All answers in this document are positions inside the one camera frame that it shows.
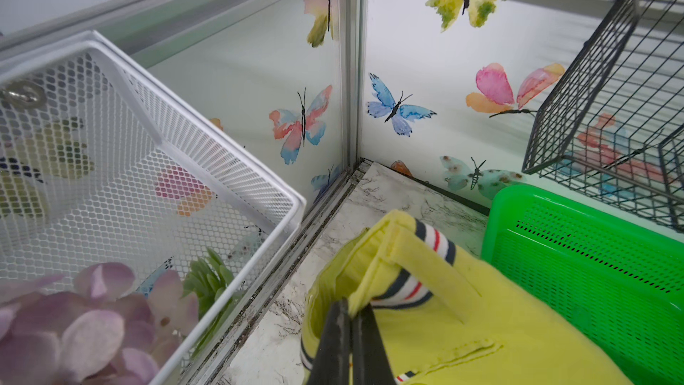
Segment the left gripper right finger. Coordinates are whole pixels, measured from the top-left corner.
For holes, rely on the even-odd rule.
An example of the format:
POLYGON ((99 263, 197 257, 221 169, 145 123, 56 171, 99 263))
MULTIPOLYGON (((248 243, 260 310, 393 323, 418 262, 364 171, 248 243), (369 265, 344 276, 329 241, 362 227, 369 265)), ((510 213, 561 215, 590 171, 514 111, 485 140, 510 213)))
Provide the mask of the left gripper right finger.
POLYGON ((395 385, 373 309, 364 307, 352 320, 352 383, 395 385))

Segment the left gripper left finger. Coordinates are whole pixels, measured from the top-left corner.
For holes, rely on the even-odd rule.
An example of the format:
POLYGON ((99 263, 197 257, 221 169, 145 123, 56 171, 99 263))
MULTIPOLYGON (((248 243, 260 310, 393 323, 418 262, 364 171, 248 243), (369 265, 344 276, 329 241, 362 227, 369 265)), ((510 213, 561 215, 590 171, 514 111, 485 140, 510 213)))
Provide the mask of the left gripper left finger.
POLYGON ((349 385, 351 320, 346 299, 336 301, 326 317, 308 385, 349 385))

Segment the yellow-green long pants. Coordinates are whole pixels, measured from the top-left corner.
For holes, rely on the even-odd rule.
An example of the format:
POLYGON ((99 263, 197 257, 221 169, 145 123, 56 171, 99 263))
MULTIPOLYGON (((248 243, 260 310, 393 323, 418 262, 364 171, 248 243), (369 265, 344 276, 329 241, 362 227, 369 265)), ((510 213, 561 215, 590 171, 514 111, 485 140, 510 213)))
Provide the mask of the yellow-green long pants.
POLYGON ((370 308, 395 384, 625 384, 611 358, 548 305, 400 210, 347 242, 306 299, 305 376, 326 317, 370 308))

